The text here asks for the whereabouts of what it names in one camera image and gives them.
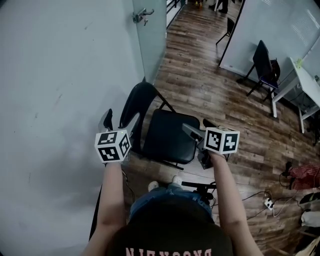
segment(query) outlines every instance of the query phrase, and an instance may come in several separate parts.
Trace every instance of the white wall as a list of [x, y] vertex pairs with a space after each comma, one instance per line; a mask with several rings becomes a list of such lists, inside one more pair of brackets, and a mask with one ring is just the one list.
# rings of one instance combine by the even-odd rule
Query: white wall
[[0, 251], [78, 255], [102, 183], [94, 138], [144, 77], [132, 1], [0, 8]]
[[[289, 57], [303, 58], [320, 35], [320, 8], [314, 0], [246, 0], [220, 67], [242, 76], [263, 40], [281, 68], [282, 81], [292, 70]], [[255, 70], [252, 80], [257, 79]]]

